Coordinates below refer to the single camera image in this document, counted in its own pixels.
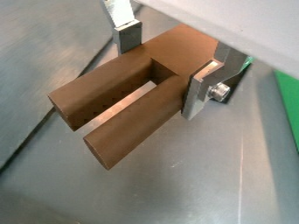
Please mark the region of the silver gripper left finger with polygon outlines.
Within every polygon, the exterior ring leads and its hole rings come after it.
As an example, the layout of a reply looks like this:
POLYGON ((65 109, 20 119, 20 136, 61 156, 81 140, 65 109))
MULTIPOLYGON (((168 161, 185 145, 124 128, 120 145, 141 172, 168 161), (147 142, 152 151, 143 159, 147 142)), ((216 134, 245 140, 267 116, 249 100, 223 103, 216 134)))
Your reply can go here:
POLYGON ((143 23, 136 19, 129 0, 99 0, 112 27, 117 53, 123 54, 141 44, 143 23))

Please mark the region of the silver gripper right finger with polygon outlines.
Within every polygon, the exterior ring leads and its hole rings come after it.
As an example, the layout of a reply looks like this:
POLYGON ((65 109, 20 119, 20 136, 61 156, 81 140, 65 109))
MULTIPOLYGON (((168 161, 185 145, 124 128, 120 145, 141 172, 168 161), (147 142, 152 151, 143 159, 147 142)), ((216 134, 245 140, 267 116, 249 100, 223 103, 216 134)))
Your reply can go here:
POLYGON ((205 102, 223 102, 231 87, 224 83, 239 75, 249 65, 249 57, 219 42, 212 59, 189 78, 183 102, 181 116, 191 120, 201 111, 205 102))

